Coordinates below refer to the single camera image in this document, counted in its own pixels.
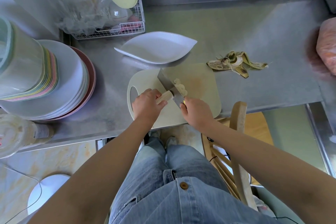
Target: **shirt button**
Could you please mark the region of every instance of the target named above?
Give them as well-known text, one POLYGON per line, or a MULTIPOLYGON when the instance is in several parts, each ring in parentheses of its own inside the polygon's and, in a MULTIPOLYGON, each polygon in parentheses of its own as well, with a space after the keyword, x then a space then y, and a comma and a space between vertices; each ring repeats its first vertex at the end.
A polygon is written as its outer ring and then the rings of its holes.
POLYGON ((189 188, 188 184, 186 182, 181 182, 180 183, 180 187, 184 190, 187 190, 187 188, 189 188))

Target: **person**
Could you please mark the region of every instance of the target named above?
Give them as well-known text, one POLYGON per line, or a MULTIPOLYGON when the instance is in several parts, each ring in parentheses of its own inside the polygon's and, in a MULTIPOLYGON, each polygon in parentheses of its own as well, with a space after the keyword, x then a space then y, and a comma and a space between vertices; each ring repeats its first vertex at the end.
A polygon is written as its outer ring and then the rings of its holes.
MULTIPOLYGON (((134 121, 88 159, 39 209, 29 224, 279 223, 228 193, 212 164, 186 145, 170 145, 152 133, 166 101, 148 89, 132 103, 134 121)), ((234 156, 247 172, 306 224, 334 223, 336 179, 260 140, 212 118, 209 106, 185 97, 185 120, 234 156)))

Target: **pink bag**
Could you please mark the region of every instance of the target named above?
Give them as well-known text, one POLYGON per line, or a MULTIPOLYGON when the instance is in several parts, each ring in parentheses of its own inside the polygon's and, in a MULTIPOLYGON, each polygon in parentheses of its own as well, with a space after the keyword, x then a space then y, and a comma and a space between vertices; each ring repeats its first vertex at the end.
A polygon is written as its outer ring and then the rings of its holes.
POLYGON ((324 21, 318 34, 316 51, 333 75, 336 75, 336 18, 324 21))

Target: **stainless steel countertop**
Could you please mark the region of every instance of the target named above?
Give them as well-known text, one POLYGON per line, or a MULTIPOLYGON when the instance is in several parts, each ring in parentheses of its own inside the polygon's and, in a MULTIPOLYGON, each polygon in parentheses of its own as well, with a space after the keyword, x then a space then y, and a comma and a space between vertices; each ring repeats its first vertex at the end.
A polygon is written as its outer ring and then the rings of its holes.
MULTIPOLYGON (((330 86, 330 78, 321 83, 311 58, 317 29, 329 16, 324 0, 230 1, 145 8, 146 32, 174 32, 198 41, 189 54, 167 66, 207 62, 230 51, 245 51, 252 61, 269 64, 261 71, 250 70, 247 79, 231 71, 215 72, 222 116, 228 115, 239 100, 247 102, 248 112, 323 100, 328 103, 328 98, 335 103, 336 87, 330 86)), ((77 113, 53 123, 56 135, 50 142, 28 150, 113 137, 128 127, 132 122, 126 103, 129 80, 140 70, 160 67, 114 50, 132 37, 72 43, 95 65, 95 92, 77 113)))

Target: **pink plate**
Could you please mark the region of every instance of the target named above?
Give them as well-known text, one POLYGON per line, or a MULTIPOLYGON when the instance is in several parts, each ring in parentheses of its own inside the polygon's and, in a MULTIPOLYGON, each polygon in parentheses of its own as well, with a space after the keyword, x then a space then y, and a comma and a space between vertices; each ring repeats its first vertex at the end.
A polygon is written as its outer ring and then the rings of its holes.
POLYGON ((78 50, 75 47, 70 46, 76 53, 77 55, 81 58, 81 60, 84 62, 84 64, 87 67, 87 70, 89 71, 89 86, 88 86, 88 90, 86 92, 86 95, 84 96, 84 98, 82 99, 82 101, 74 108, 72 109, 70 112, 53 118, 53 119, 49 119, 49 120, 59 120, 59 119, 63 119, 65 117, 68 117, 69 115, 74 114, 75 112, 77 112, 79 109, 81 109, 87 101, 89 101, 90 97, 93 94, 93 91, 95 89, 96 86, 96 70, 95 67, 93 66, 93 63, 91 62, 91 60, 80 50, 78 50))

